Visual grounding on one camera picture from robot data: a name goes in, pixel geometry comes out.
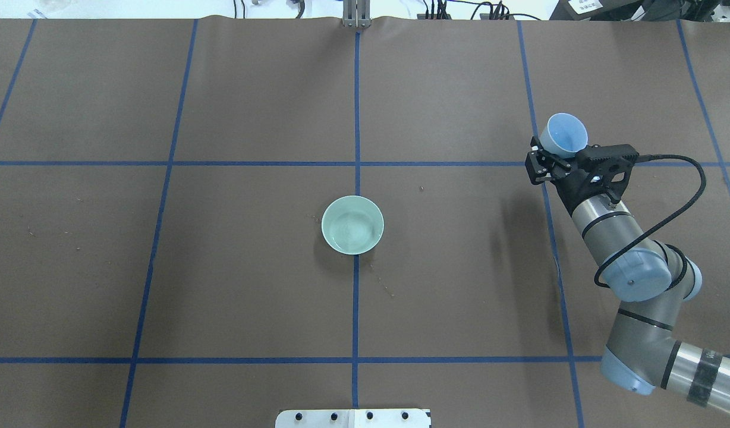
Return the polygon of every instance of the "white floor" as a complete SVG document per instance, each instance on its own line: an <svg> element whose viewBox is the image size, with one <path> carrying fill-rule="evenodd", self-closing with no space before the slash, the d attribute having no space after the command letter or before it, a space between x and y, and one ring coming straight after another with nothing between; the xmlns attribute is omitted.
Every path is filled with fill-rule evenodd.
<svg viewBox="0 0 730 428"><path fill-rule="evenodd" d="M259 0L258 5L253 5L251 0L244 2L247 18L292 18L299 11L291 0ZM558 0L505 0L511 13L531 14L541 19L550 17L557 3ZM240 0L237 0L237 6L241 17ZM453 19L469 19L475 8L450 0L447 12ZM371 17L415 19L425 10L423 0L370 2ZM340 17L342 11L343 5L338 0L306 0L304 17ZM488 7L482 7L479 12L487 13ZM0 17L9 18L196 18L210 15L234 16L232 0L0 0Z"/></svg>

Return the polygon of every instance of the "white mounting bracket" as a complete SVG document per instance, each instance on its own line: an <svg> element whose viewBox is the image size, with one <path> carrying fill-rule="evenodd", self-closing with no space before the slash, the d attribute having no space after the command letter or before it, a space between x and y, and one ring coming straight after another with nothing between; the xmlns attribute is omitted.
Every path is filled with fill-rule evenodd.
<svg viewBox="0 0 730 428"><path fill-rule="evenodd" d="M370 27L370 0L344 0L344 17L342 22L346 28Z"/></svg>
<svg viewBox="0 0 730 428"><path fill-rule="evenodd" d="M275 428L431 428L426 409L282 411Z"/></svg>

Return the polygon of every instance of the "light blue cup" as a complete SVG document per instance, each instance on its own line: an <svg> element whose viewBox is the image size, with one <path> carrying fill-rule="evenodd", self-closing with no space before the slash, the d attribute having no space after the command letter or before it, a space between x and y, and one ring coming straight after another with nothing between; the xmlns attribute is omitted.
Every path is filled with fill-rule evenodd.
<svg viewBox="0 0 730 428"><path fill-rule="evenodd" d="M539 135L542 149L563 159L573 158L587 146L587 129L582 121L568 113L553 114Z"/></svg>
<svg viewBox="0 0 730 428"><path fill-rule="evenodd" d="M383 235L381 210L368 198L348 196L333 201L322 215L322 236L339 253L363 254Z"/></svg>

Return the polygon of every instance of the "white sticker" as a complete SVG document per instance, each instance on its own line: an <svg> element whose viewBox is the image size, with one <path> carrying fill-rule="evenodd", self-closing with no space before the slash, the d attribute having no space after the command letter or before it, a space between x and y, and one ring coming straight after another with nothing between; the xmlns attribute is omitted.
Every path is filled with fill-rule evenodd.
<svg viewBox="0 0 730 428"><path fill-rule="evenodd" d="M585 14L587 12L596 11L602 7L599 0L568 0L569 5L574 8L577 14Z"/></svg>

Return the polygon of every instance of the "mint green bowl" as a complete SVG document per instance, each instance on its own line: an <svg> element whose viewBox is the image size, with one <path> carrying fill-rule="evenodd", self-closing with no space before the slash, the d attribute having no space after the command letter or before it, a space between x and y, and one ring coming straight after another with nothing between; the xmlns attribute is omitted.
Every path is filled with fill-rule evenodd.
<svg viewBox="0 0 730 428"><path fill-rule="evenodd" d="M322 215L322 236L339 253L363 254L383 235L383 215L368 198L348 196L333 201Z"/></svg>

